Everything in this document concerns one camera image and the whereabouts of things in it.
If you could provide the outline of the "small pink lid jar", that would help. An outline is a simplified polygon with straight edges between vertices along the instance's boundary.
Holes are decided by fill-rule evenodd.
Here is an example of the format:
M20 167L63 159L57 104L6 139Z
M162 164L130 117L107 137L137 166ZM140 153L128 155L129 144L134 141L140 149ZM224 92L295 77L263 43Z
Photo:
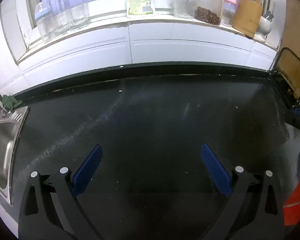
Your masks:
M228 26L231 25L233 16L236 12L236 5L237 5L236 0L224 0L222 19L221 19L221 22L224 25L228 25Z

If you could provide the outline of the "wooden cutting board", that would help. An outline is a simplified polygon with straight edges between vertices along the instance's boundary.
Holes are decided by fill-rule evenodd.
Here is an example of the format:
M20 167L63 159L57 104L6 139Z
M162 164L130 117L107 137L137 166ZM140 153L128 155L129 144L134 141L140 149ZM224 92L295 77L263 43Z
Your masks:
M281 46L300 51L300 1L286 0L286 20Z

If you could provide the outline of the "green cloth by faucet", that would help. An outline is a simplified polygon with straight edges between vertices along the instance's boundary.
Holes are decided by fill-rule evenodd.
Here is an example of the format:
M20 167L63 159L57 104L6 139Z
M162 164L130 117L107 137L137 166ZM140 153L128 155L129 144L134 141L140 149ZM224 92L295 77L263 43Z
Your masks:
M17 100L15 97L10 95L2 96L2 105L6 110L12 111L18 108L22 104L21 100Z

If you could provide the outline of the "bamboo chopstick holder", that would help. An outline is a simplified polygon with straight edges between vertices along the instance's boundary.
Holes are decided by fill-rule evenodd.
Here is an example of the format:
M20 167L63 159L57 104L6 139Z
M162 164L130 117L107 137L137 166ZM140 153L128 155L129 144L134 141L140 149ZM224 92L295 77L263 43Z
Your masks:
M262 16L263 0L238 0L231 26L248 38L254 38Z

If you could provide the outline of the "white ceramic jar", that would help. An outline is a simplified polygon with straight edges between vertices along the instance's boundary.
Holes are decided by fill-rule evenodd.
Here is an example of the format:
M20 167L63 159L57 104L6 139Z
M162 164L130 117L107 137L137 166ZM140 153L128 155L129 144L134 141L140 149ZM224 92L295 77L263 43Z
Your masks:
M274 18L274 14L271 11L267 11L261 16L255 38L262 43L266 42L266 36L271 32L272 25L271 20Z

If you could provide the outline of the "clear glass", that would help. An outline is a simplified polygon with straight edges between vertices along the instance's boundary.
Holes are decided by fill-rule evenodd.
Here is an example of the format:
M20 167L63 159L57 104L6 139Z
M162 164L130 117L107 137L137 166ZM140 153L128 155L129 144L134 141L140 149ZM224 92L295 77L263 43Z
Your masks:
M89 20L87 0L66 0L66 2L71 29L79 29L87 25Z
M70 30L70 20L67 12L66 0L47 0L53 17L53 26L56 35L61 35Z

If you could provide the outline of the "clear glass left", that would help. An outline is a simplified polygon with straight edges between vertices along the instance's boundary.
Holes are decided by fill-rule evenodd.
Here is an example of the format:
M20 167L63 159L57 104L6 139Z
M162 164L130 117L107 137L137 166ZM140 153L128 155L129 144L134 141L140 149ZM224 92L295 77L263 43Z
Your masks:
M53 17L53 26L56 35L61 35L70 30L70 20L67 12L66 0L47 0Z

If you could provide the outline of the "stainless steel sink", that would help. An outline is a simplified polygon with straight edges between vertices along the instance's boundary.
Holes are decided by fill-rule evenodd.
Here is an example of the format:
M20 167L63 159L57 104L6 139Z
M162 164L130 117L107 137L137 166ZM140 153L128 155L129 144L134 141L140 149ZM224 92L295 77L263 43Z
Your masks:
M0 195L10 205L12 197L12 171L14 155L29 107L13 111L0 110Z

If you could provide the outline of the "glass jar with spices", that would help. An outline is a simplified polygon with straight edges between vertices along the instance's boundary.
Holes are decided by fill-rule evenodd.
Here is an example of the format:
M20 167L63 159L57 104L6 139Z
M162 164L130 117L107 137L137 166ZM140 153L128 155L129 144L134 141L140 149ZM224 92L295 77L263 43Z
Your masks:
M224 0L197 0L194 18L212 25L220 25Z

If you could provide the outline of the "clear glass right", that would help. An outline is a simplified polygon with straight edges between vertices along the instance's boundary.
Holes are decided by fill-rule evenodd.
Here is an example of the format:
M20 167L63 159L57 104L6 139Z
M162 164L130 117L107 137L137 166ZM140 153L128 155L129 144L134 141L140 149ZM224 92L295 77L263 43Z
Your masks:
M66 2L71 29L79 29L87 25L89 20L87 0L66 0Z

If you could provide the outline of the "baby bottle blue collar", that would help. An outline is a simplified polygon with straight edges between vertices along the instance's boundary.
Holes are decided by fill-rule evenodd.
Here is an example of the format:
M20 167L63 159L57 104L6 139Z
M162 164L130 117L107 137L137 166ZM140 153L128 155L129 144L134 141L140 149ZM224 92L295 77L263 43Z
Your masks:
M34 19L42 41L46 43L52 40L55 37L55 28L50 5L46 2L38 3L35 8Z

